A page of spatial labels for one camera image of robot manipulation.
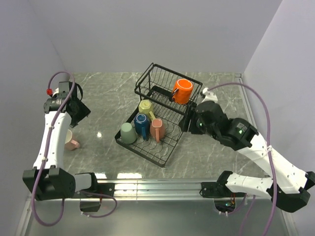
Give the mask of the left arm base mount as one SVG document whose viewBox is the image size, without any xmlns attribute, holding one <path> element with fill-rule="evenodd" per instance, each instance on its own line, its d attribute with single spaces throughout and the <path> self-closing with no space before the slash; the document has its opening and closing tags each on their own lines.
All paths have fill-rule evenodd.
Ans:
<svg viewBox="0 0 315 236">
<path fill-rule="evenodd" d="M 93 183 L 88 189 L 79 191 L 79 194 L 86 196 L 87 198 L 102 198 L 101 195 L 108 195 L 113 197 L 115 190 L 115 183 L 113 182 L 101 182 Z"/>
</svg>

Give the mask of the yellow mug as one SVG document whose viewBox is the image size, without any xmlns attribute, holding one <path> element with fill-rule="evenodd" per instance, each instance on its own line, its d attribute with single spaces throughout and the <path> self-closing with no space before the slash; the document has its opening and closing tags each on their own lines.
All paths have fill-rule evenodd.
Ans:
<svg viewBox="0 0 315 236">
<path fill-rule="evenodd" d="M 154 108 L 149 99 L 141 100 L 138 105 L 138 111 L 141 114 L 145 114 L 150 121 L 153 121 L 156 117 L 154 115 Z"/>
</svg>

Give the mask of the black wire dish rack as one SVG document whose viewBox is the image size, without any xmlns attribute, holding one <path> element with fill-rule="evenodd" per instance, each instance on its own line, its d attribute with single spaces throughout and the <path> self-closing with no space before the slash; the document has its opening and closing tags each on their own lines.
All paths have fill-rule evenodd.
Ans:
<svg viewBox="0 0 315 236">
<path fill-rule="evenodd" d="M 115 135 L 117 144 L 162 168 L 183 134 L 179 122 L 184 117 L 188 104 L 181 105 L 169 100 L 175 82 L 181 78 L 192 82 L 193 91 L 188 104 L 196 103 L 202 82 L 156 63 L 151 63 L 135 84 L 134 92 L 140 100 L 151 101 L 154 115 L 162 119 L 165 125 L 166 134 L 160 143 L 156 143 L 153 137 L 147 141 L 139 137 L 133 144 L 125 144 L 120 132 Z"/>
</svg>

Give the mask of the pink floral mug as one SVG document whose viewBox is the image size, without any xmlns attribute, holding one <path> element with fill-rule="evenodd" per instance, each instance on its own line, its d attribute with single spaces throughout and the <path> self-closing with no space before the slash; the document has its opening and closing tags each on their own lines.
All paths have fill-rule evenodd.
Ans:
<svg viewBox="0 0 315 236">
<path fill-rule="evenodd" d="M 152 121 L 150 126 L 150 134 L 155 139 L 157 143 L 165 136 L 165 126 L 160 118 L 156 118 Z"/>
</svg>

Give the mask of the blue faceted mug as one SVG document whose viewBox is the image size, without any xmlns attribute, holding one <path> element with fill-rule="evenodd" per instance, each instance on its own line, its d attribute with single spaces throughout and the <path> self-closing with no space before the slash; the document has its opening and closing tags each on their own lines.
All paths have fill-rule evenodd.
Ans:
<svg viewBox="0 0 315 236">
<path fill-rule="evenodd" d="M 150 134 L 150 121 L 145 114 L 137 114 L 134 118 L 135 131 L 142 136 L 143 140 L 147 141 Z"/>
</svg>

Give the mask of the mint green cup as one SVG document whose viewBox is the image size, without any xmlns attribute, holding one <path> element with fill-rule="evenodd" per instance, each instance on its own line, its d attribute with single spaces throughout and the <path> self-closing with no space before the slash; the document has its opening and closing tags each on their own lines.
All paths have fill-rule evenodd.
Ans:
<svg viewBox="0 0 315 236">
<path fill-rule="evenodd" d="M 128 122 L 125 122 L 122 124 L 120 128 L 120 132 L 121 132 L 121 139 L 125 144 L 132 144 L 137 140 L 137 134 L 135 132 L 135 129 Z"/>
</svg>

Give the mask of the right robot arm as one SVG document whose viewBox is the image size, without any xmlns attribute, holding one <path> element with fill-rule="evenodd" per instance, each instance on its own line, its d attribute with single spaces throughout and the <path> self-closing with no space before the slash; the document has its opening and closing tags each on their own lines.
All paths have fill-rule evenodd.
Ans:
<svg viewBox="0 0 315 236">
<path fill-rule="evenodd" d="M 205 101 L 187 104 L 188 117 L 180 121 L 186 132 L 209 135 L 221 145 L 246 156 L 265 171 L 267 177 L 243 176 L 223 171 L 215 183 L 203 182 L 204 198 L 256 195 L 276 202 L 286 212 L 296 212 L 310 199 L 308 190 L 315 184 L 314 172 L 305 172 L 267 146 L 258 130 L 243 118 L 228 118 L 219 104 Z"/>
</svg>

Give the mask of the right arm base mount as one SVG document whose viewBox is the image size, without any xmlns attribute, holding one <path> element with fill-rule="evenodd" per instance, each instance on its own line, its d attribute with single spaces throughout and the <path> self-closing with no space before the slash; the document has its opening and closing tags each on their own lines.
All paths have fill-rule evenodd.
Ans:
<svg viewBox="0 0 315 236">
<path fill-rule="evenodd" d="M 203 198 L 228 198 L 235 194 L 226 187 L 227 179 L 232 175 L 232 171 L 223 171 L 216 182 L 202 182 L 201 196 Z"/>
</svg>

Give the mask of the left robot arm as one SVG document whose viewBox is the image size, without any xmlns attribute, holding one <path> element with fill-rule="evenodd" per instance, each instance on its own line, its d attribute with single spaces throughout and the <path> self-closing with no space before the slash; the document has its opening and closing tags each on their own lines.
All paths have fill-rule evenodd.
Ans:
<svg viewBox="0 0 315 236">
<path fill-rule="evenodd" d="M 89 198 L 99 192 L 94 173 L 72 175 L 63 168 L 66 135 L 90 114 L 78 98 L 81 87 L 60 82 L 58 92 L 44 103 L 45 129 L 33 168 L 23 172 L 23 182 L 38 201 L 71 198 L 82 191 Z"/>
</svg>

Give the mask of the orange mug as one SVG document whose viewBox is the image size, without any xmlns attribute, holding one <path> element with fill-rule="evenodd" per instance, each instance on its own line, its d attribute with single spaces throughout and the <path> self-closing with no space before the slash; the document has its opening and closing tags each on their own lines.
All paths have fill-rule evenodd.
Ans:
<svg viewBox="0 0 315 236">
<path fill-rule="evenodd" d="M 193 91 L 193 84 L 190 80 L 181 78 L 175 82 L 174 88 L 169 96 L 171 102 L 185 105 L 189 102 L 191 93 Z"/>
</svg>

